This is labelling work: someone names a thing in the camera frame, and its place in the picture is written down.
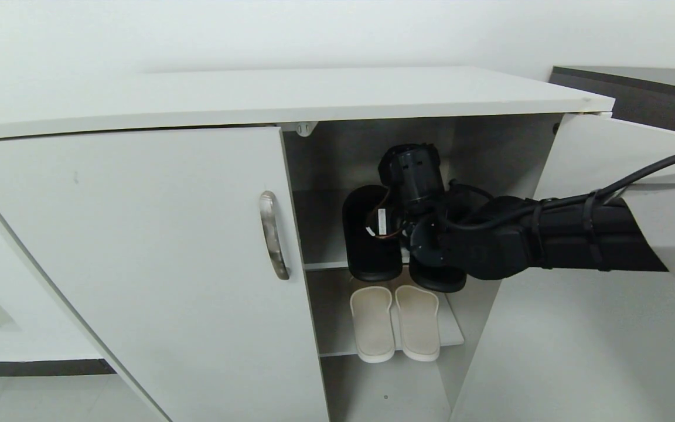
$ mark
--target floor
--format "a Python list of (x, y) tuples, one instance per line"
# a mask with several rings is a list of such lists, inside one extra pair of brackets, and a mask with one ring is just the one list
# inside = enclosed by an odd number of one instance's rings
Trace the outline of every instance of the floor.
[(0, 422), (161, 422), (116, 375), (0, 377)]

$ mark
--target door handle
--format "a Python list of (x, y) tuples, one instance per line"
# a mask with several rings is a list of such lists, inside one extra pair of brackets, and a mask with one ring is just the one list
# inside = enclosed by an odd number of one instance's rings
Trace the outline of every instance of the door handle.
[(278, 223), (275, 222), (275, 194), (270, 190), (260, 195), (260, 218), (262, 231), (265, 233), (265, 245), (270, 254), (273, 270), (280, 280), (288, 280), (290, 275), (283, 260), (283, 250), (278, 237)]

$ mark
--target slipper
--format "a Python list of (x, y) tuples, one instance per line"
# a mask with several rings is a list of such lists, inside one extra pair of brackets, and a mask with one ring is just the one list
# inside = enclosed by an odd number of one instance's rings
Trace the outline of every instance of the slipper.
[(432, 362), (439, 357), (439, 297), (413, 285), (394, 291), (400, 319), (403, 353), (408, 358)]
[(392, 293), (381, 286), (359, 288), (350, 296), (356, 349), (364, 362), (385, 362), (394, 355), (391, 306)]

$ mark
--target cabinet door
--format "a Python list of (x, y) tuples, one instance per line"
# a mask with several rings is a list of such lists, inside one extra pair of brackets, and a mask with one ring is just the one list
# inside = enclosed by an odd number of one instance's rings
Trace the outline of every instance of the cabinet door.
[(279, 128), (0, 141), (0, 225), (168, 419), (327, 420)]
[[(674, 153), (673, 131), (566, 115), (536, 198)], [(675, 420), (674, 275), (532, 268), (503, 280), (451, 420)]]

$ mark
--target wire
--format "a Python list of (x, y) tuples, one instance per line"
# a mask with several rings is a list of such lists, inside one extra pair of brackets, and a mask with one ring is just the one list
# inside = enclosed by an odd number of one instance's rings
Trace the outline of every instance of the wire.
[(491, 195), (489, 192), (487, 192), (484, 189), (475, 187), (473, 185), (466, 185), (464, 183), (459, 183), (457, 180), (452, 179), (449, 181), (450, 186), (458, 186), (461, 187), (462, 189), (470, 190), (473, 193), (476, 193), (478, 195), (481, 195), (482, 197), (486, 198), (487, 200), (493, 200), (493, 195)]
[[(663, 158), (662, 160), (656, 161), (651, 165), (645, 166), (644, 168), (641, 168), (640, 170), (635, 171), (632, 174), (629, 174), (629, 176), (619, 179), (616, 182), (613, 182), (612, 184), (606, 186), (605, 188), (598, 190), (597, 193), (595, 193), (595, 199), (602, 199), (608, 197), (614, 192), (617, 192), (617, 190), (624, 189), (625, 187), (629, 186), (630, 184), (633, 184), (634, 182), (637, 182), (643, 177), (647, 177), (650, 174), (656, 173), (657, 171), (661, 171), (664, 168), (667, 168), (668, 166), (672, 165), (675, 165), (675, 154), (670, 157)], [(560, 208), (562, 206), (577, 205), (579, 203), (584, 203), (589, 196), (590, 196), (589, 194), (584, 194), (568, 198), (555, 199), (544, 204), (543, 209), (546, 210), (546, 209)], [(501, 216), (493, 220), (489, 220), (481, 224), (457, 224), (455, 222), (451, 222), (447, 218), (447, 215), (445, 214), (445, 209), (441, 207), (437, 209), (437, 217), (439, 218), (439, 221), (442, 222), (444, 225), (450, 228), (454, 228), (455, 230), (487, 230), (490, 228), (498, 227), (499, 225), (512, 221), (514, 219), (527, 216), (528, 214), (531, 214), (535, 210), (536, 210), (535, 205), (525, 206), (523, 208), (510, 211), (509, 213), (502, 214)]]
[[(392, 189), (387, 189), (387, 193), (385, 194), (384, 198), (382, 198), (382, 200), (380, 201), (380, 203), (378, 203), (377, 206), (375, 206), (375, 208), (372, 209), (372, 211), (366, 216), (366, 223), (364, 224), (366, 227), (370, 227), (372, 217), (373, 217), (375, 214), (378, 213), (378, 211), (380, 210), (380, 208), (382, 208), (382, 206), (383, 206), (385, 203), (387, 203), (387, 200), (389, 199), (389, 195), (390, 195), (391, 193), (392, 193)], [(377, 239), (382, 239), (382, 240), (391, 239), (391, 238), (393, 238), (393, 237), (399, 235), (404, 229), (405, 229), (404, 224), (400, 224), (400, 228), (398, 228), (398, 229), (396, 230), (396, 232), (394, 232), (394, 233), (389, 233), (389, 234), (375, 234), (375, 235), (373, 235), (373, 237), (375, 237), (375, 238), (377, 238)]]

